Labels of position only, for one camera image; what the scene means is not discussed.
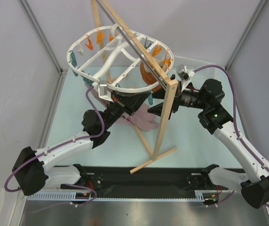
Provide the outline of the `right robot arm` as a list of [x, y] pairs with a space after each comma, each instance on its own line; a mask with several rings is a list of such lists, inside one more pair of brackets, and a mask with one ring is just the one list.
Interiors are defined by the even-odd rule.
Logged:
[[221, 105], [224, 96], [218, 80], [206, 80], [199, 90], [179, 81], [171, 111], [177, 112], [180, 106], [200, 109], [200, 124], [227, 147], [244, 170], [236, 173], [212, 164], [202, 170], [202, 186], [223, 186], [241, 193], [250, 206], [258, 209], [269, 202], [269, 161], [239, 131], [235, 117]]

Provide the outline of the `white round clip hanger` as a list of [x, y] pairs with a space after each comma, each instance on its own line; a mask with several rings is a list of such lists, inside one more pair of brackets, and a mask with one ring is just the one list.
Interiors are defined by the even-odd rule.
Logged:
[[143, 81], [140, 74], [140, 64], [143, 62], [118, 29], [117, 25], [107, 25], [85, 33], [67, 51], [69, 67], [94, 88], [97, 96], [100, 80], [107, 82], [111, 93], [151, 92], [160, 83], [157, 81], [147, 85]]

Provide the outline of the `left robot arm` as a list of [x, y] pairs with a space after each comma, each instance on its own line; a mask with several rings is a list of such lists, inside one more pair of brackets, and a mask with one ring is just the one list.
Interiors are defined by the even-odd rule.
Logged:
[[44, 187], [76, 187], [87, 185], [87, 176], [79, 164], [58, 167], [57, 164], [80, 151], [92, 150], [102, 145], [111, 134], [108, 129], [123, 114], [134, 115], [143, 105], [150, 93], [123, 93], [114, 91], [112, 102], [104, 111], [97, 110], [95, 105], [85, 111], [81, 122], [83, 129], [66, 141], [49, 147], [33, 150], [25, 147], [19, 154], [11, 178], [15, 178], [25, 196], [33, 195]]

